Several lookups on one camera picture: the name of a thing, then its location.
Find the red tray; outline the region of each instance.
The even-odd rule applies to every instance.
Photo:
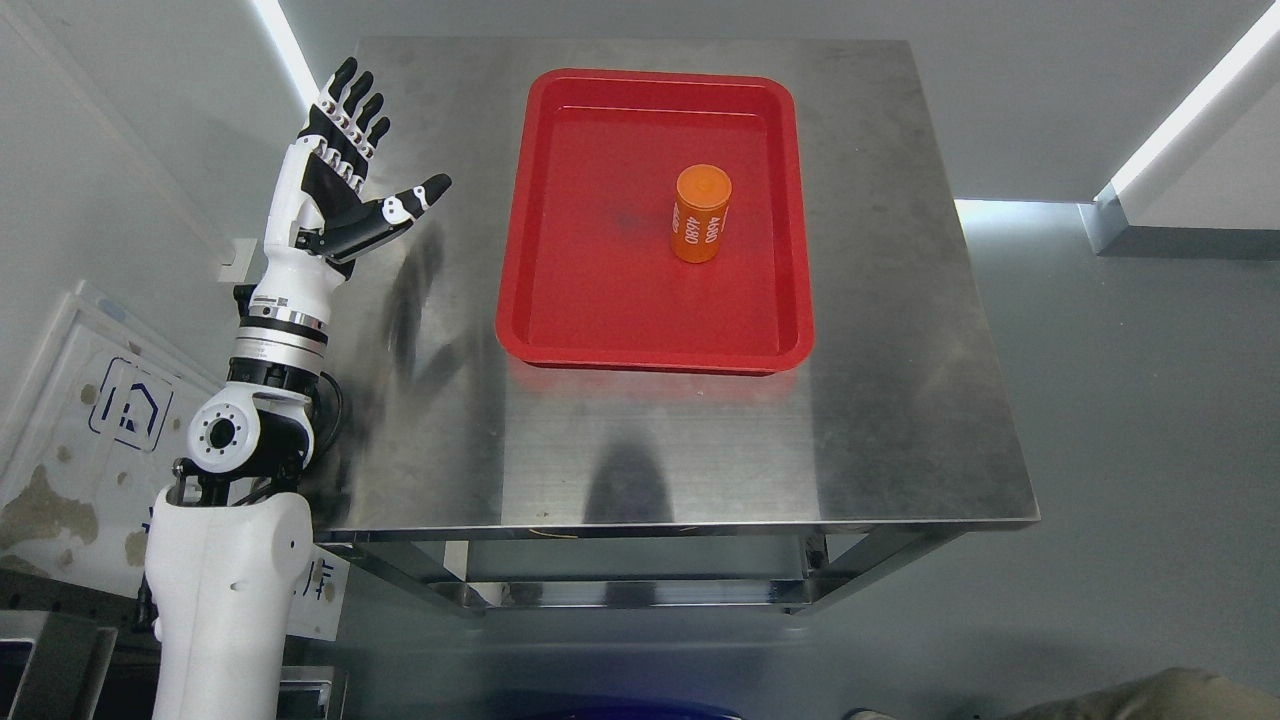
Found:
[[[813,348],[795,108],[753,77],[552,70],[529,92],[502,345],[534,365],[768,374]],[[733,182],[719,254],[671,251],[676,177]]]

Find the robotic arm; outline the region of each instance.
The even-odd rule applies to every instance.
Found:
[[[361,201],[390,120],[374,122],[383,96],[365,100],[374,78],[352,82],[356,70],[353,58],[338,68],[284,152],[266,272],[236,292],[227,383],[188,423],[189,457],[156,498],[146,557],[161,642],[156,719],[275,716],[288,605],[311,553],[310,509],[293,491],[316,454],[330,297],[360,255],[408,229],[452,182],[438,174]],[[253,488],[228,506],[243,478]]]

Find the stainless steel table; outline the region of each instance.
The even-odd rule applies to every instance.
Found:
[[[905,44],[371,38],[360,60],[394,123],[370,192],[439,170],[454,186],[339,290],[329,366],[352,416],[303,487],[317,542],[468,611],[797,609],[964,532],[1038,520]],[[525,99],[559,67],[791,91],[817,328],[800,368],[554,370],[503,351]],[[654,539],[600,539],[620,537]],[[590,543],[594,566],[566,565]]]

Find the orange container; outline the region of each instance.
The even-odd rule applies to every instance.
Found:
[[[724,215],[733,192],[724,170],[690,165],[676,178],[676,211],[671,219],[671,250],[686,263],[705,263],[719,251]]]

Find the light strip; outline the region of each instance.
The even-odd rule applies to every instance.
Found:
[[[1196,86],[1196,90],[1192,90],[1190,95],[1165,118],[1165,122],[1160,123],[1147,142],[1143,142],[1142,147],[1116,170],[1115,177],[1111,178],[1111,186],[1115,191],[1119,193],[1129,187],[1134,178],[1140,176],[1156,156],[1213,102],[1219,94],[1240,74],[1240,70],[1248,67],[1277,32],[1280,32],[1280,3],[1272,4],[1258,18],[1258,22],[1253,23],[1244,37]]]
[[[302,47],[293,35],[293,28],[289,27],[289,19],[280,9],[280,3],[278,0],[248,0],[248,3],[257,10],[262,28],[271,37],[275,54],[284,64],[284,72],[288,73],[294,92],[298,94],[298,101],[303,108],[311,106],[316,95],[320,94],[320,88],[316,87],[316,78],[311,74],[311,68],[307,67],[307,59],[302,55]]]

